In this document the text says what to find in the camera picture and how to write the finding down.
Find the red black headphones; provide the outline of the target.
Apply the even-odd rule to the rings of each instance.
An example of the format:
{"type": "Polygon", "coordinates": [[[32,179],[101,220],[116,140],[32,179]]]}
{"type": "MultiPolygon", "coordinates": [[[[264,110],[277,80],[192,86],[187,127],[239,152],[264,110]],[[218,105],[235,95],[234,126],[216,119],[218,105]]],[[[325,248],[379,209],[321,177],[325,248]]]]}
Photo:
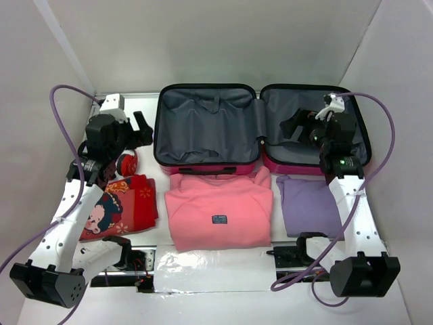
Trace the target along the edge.
{"type": "Polygon", "coordinates": [[[116,170],[120,176],[131,177],[136,174],[138,166],[138,155],[135,150],[121,154],[116,163],[116,170]]]}

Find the pink children's suitcase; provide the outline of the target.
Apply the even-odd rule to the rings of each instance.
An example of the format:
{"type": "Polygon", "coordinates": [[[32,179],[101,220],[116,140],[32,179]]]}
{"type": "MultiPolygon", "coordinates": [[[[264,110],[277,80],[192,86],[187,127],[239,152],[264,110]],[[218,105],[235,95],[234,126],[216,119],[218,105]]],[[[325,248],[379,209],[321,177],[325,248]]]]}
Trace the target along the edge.
{"type": "Polygon", "coordinates": [[[371,160],[368,132],[354,97],[334,85],[271,84],[261,91],[239,83],[183,83],[159,95],[154,158],[168,174],[181,170],[250,173],[257,161],[274,173],[319,175],[319,153],[280,124],[298,109],[320,111],[324,97],[343,93],[345,112],[356,121],[352,152],[371,160]]]}

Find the red cartoon blanket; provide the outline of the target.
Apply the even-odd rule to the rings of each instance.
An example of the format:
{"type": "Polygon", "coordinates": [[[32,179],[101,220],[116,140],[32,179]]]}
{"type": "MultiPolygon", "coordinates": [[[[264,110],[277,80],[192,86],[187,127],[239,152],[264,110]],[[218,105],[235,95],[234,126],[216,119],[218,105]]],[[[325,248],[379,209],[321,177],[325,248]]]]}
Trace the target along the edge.
{"type": "Polygon", "coordinates": [[[109,183],[87,218],[81,241],[122,236],[156,226],[156,183],[134,175],[109,183]]]}

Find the purple shirt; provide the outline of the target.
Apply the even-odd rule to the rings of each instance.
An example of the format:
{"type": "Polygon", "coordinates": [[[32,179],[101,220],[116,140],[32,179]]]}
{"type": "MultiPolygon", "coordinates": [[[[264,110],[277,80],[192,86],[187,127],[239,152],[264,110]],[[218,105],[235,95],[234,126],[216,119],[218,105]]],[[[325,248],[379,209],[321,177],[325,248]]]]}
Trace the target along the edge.
{"type": "Polygon", "coordinates": [[[335,238],[342,224],[336,201],[324,180],[295,179],[282,175],[276,179],[287,236],[319,232],[335,238]]]}

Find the pink sweatshirt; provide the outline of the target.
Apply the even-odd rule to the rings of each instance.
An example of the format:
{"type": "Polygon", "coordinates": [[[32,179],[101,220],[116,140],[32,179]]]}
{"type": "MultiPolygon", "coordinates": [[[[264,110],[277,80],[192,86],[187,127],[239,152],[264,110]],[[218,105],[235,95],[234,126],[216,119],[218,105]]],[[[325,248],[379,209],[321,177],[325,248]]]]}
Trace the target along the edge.
{"type": "Polygon", "coordinates": [[[170,236],[178,251],[271,243],[273,191],[266,167],[248,175],[174,174],[164,200],[170,236]]]}

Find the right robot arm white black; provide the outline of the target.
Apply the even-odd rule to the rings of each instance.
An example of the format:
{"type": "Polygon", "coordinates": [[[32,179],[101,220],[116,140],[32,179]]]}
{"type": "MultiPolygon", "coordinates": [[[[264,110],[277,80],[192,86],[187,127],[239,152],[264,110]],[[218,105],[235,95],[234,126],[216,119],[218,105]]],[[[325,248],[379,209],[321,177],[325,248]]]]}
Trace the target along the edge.
{"type": "Polygon", "coordinates": [[[285,137],[302,127],[298,141],[319,150],[319,166],[342,222],[333,240],[320,233],[300,235],[295,257],[309,266],[289,280],[324,269],[337,297],[384,297],[401,265],[398,258],[388,255],[369,208],[363,167],[352,153],[355,120],[343,112],[300,108],[280,127],[285,137]]]}

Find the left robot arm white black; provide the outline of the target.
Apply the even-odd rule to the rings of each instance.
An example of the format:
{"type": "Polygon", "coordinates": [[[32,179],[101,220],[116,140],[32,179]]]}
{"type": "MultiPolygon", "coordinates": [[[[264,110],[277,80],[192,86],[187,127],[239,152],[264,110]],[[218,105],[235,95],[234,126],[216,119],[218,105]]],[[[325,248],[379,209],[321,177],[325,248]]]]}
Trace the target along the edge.
{"type": "Polygon", "coordinates": [[[126,150],[152,143],[153,130],[142,112],[133,116],[136,131],[123,112],[89,119],[86,139],[70,163],[62,200],[48,230],[28,261],[15,263],[10,270],[12,282],[26,298],[70,309],[104,269],[125,270],[133,264],[126,238],[109,235],[90,248],[80,242],[94,206],[116,172],[118,158],[126,150]]]}

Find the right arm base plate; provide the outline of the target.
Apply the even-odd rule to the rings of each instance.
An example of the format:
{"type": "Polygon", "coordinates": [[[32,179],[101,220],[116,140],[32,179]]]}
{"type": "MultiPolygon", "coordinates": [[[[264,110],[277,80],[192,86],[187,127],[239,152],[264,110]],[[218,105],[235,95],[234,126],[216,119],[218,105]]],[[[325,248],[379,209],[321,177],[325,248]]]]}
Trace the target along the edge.
{"type": "MultiPolygon", "coordinates": [[[[301,255],[298,247],[294,245],[274,246],[271,250],[266,251],[266,254],[274,258],[277,280],[284,276],[302,272],[313,262],[313,259],[307,255],[301,255]]],[[[323,273],[318,271],[320,268],[321,265],[319,264],[314,268],[311,274],[305,276],[298,282],[311,283],[317,274],[323,273]]],[[[329,275],[324,273],[317,281],[329,282],[329,275]]]]}

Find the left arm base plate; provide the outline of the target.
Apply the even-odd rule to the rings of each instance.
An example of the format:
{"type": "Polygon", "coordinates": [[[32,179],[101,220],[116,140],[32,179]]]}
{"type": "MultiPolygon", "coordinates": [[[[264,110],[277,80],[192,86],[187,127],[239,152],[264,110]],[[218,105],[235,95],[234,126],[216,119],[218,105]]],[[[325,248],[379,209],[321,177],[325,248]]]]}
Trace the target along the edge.
{"type": "Polygon", "coordinates": [[[134,246],[124,267],[109,267],[90,283],[91,288],[132,288],[137,293],[154,293],[156,246],[134,246]]]}

